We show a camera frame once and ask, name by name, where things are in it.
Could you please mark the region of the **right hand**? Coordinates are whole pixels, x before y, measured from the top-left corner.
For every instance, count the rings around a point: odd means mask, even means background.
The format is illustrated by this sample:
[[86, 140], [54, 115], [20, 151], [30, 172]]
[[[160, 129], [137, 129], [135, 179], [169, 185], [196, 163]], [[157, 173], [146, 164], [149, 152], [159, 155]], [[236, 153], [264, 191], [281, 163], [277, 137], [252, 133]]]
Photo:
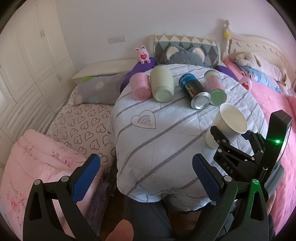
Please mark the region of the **right hand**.
[[272, 194], [272, 196], [269, 198], [269, 200], [266, 202], [266, 210], [267, 210], [267, 215], [270, 214], [271, 209], [273, 207], [273, 204], [275, 202], [275, 198], [276, 198], [276, 191], [274, 191], [274, 193]]

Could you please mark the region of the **left hand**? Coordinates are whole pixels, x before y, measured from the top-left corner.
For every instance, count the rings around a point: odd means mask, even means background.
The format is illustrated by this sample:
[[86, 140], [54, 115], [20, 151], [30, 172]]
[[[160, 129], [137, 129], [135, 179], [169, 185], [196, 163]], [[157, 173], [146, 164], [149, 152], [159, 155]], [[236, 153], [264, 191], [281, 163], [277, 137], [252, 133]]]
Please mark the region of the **left hand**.
[[132, 224], [128, 220], [123, 219], [108, 235], [106, 241], [132, 241], [133, 237], [134, 231]]

